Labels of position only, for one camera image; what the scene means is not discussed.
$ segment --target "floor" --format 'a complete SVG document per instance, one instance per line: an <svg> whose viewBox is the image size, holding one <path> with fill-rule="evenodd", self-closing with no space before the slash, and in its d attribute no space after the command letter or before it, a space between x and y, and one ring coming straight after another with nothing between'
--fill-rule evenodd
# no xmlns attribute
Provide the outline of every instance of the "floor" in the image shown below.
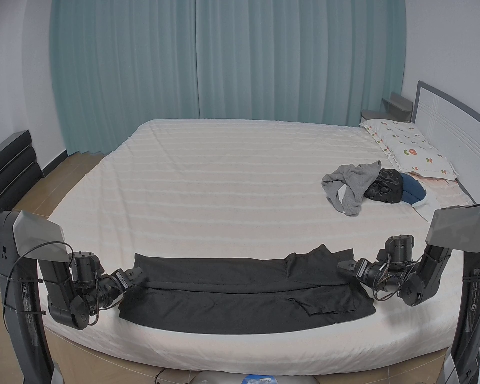
<svg viewBox="0 0 480 384"><path fill-rule="evenodd" d="M74 154L46 178L41 179L15 209L25 209L48 218L58 203L102 159L101 155ZM73 343L47 329L53 359L59 364L66 384L151 384L159 367L134 363ZM419 356L389 367L371 371L317 376L320 384L417 384L435 383L445 350ZM186 384L198 372L167 369L160 384ZM21 383L22 374L8 334L0 322L0 377L2 383Z"/></svg>

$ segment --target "round blue label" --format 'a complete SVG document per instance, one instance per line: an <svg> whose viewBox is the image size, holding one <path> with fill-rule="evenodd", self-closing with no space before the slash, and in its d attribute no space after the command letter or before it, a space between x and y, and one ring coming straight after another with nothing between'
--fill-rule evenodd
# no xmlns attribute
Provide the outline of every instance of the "round blue label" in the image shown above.
<svg viewBox="0 0 480 384"><path fill-rule="evenodd" d="M273 376L248 375L241 384L278 384Z"/></svg>

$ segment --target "black garment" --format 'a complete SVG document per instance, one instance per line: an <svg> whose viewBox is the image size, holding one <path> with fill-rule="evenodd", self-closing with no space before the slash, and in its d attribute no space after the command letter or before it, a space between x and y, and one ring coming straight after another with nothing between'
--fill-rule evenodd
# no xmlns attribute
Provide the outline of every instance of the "black garment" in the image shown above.
<svg viewBox="0 0 480 384"><path fill-rule="evenodd" d="M403 178L396 169L382 168L378 177L363 196L384 203L398 203L402 200Z"/></svg>
<svg viewBox="0 0 480 384"><path fill-rule="evenodd" d="M357 281L336 272L353 250L323 244L285 259L174 259L135 255L143 273L120 304L120 318L203 334L298 331L375 312Z"/></svg>

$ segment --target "white bed sheet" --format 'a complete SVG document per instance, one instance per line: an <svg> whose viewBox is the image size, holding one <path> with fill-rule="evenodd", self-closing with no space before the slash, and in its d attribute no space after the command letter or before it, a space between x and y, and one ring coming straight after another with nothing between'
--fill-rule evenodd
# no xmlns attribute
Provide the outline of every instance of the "white bed sheet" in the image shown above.
<svg viewBox="0 0 480 384"><path fill-rule="evenodd" d="M50 220L75 250L111 273L135 252L162 257L283 258L324 243L373 261L392 235L412 234L420 256L429 223L406 203L365 199L337 212L321 187L341 164L381 160L363 128L279 121L153 120L140 126L62 200ZM442 206L470 204L455 182L425 180ZM354 322L268 335L198 335L129 323L118 309L77 331L48 328L84 346L162 367L258 374L373 369L449 346L461 293L453 252L438 293L417 307L397 297ZM47 293L41 288L42 306Z"/></svg>

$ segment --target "pillow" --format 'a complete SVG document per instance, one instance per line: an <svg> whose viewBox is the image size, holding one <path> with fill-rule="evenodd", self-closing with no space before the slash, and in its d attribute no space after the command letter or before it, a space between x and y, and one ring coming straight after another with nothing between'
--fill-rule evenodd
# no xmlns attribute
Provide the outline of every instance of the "pillow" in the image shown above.
<svg viewBox="0 0 480 384"><path fill-rule="evenodd" d="M455 180L456 173L448 160L430 145L415 124L383 119L360 123L399 172L423 177Z"/></svg>

